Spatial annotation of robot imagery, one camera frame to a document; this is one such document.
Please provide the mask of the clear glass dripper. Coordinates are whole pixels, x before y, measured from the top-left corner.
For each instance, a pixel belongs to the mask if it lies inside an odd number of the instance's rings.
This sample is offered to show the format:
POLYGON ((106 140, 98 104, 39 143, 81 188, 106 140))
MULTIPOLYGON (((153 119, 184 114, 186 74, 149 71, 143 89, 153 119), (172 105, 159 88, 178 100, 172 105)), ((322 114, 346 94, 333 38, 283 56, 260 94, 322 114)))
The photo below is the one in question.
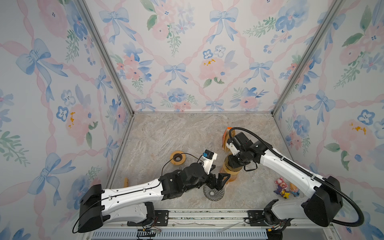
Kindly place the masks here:
POLYGON ((204 185, 203 193, 208 200, 212 202, 217 202, 224 197, 225 189, 221 189, 221 190, 211 189, 207 185, 204 185))

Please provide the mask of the wooden ring holder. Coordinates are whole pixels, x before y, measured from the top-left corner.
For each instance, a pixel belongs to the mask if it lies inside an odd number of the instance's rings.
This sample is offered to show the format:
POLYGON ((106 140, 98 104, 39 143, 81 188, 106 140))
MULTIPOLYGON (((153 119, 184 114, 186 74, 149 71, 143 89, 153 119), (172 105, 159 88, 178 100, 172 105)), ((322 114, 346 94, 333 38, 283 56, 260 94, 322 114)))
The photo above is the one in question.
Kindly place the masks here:
POLYGON ((183 151, 175 151, 170 156, 171 163, 175 166, 180 166, 186 161, 186 154, 183 151))

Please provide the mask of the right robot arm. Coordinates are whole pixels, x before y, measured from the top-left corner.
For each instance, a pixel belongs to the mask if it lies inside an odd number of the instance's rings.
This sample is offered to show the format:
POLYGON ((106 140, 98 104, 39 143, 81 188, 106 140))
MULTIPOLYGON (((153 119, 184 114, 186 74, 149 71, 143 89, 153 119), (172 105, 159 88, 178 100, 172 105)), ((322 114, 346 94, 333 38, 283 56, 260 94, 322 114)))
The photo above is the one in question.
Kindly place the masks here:
POLYGON ((337 179, 324 177, 307 171, 281 155, 274 148, 261 143, 251 147, 227 145, 234 162, 245 167, 250 162, 263 165, 280 174, 298 187, 305 196, 302 200, 288 200, 280 203, 272 200, 263 210, 258 221, 269 226, 293 219, 309 219, 314 224, 327 227, 343 206, 343 195, 337 179))

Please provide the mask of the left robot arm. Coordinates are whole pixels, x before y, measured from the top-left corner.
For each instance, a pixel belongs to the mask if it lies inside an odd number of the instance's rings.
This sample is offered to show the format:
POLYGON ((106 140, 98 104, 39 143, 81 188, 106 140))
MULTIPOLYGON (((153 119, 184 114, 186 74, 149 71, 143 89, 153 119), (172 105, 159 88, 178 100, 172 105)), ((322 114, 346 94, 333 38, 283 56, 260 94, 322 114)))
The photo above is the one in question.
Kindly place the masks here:
POLYGON ((87 233, 105 223, 126 221, 148 226, 155 221, 154 203, 181 197, 185 192, 207 186, 220 191, 230 174, 207 174, 199 163, 175 170, 151 182, 122 189, 92 186, 80 201, 80 216, 73 233, 87 233))

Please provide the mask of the colourful toy figure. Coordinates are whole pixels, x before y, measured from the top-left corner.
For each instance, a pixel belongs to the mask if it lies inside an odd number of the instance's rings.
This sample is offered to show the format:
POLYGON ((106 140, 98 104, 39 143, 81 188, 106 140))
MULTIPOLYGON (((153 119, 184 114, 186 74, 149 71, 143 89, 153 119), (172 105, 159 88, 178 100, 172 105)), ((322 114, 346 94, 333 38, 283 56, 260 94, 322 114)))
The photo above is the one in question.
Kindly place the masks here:
POLYGON ((274 190, 274 193, 277 195, 280 195, 284 199, 289 199, 290 197, 290 191, 288 189, 287 183, 284 181, 283 178, 279 178, 275 181, 275 184, 277 185, 277 189, 274 190))

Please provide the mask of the ice cream cone toy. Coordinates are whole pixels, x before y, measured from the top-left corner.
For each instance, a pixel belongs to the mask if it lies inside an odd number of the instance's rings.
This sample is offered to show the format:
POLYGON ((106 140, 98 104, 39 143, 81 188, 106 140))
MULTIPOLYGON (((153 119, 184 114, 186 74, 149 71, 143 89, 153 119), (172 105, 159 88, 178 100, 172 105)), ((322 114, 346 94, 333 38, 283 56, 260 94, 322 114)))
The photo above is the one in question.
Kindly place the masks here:
POLYGON ((292 183, 290 183, 290 193, 294 197, 299 197, 300 196, 300 190, 292 183))

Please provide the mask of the pink ice cream toy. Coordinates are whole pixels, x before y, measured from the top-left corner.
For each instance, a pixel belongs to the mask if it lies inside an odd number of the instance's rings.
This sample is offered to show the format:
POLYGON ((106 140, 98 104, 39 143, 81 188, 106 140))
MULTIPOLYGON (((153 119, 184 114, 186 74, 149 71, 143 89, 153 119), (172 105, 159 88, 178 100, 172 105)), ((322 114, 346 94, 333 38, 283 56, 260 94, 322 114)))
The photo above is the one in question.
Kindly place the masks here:
POLYGON ((127 188, 127 187, 129 187, 129 179, 128 178, 125 178, 124 179, 124 188, 127 188))

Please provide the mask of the aluminium front rail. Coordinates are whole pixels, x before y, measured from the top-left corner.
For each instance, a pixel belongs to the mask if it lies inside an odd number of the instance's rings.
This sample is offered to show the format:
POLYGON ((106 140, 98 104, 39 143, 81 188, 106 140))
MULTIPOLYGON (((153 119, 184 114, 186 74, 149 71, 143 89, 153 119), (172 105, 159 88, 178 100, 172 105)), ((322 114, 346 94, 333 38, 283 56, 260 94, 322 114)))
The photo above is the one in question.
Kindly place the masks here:
POLYGON ((292 220, 281 233, 268 227, 252 227, 244 219, 245 209, 170 209, 166 227, 149 231, 128 227, 124 222, 106 224, 81 234, 80 240, 339 240, 333 226, 318 227, 309 220, 292 220))

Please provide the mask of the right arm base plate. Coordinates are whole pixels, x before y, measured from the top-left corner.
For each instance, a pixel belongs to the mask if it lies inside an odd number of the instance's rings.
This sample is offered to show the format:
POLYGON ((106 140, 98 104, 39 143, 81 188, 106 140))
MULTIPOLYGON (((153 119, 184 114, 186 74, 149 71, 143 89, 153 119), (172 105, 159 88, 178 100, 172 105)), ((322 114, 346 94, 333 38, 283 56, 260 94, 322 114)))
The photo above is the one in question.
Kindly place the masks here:
POLYGON ((281 227, 288 221, 288 219, 278 219, 272 211, 264 210, 249 210, 248 216, 244 219, 246 224, 252 227, 281 227))

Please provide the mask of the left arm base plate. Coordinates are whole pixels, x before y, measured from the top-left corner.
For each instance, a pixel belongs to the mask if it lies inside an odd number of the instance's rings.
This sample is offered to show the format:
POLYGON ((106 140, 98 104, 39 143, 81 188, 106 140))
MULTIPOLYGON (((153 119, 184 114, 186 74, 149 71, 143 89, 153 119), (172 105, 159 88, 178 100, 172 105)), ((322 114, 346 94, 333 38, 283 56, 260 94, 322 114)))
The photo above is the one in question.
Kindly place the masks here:
POLYGON ((146 218, 140 223, 127 222, 128 227, 166 227, 169 221, 169 211, 154 210, 147 213, 146 218))

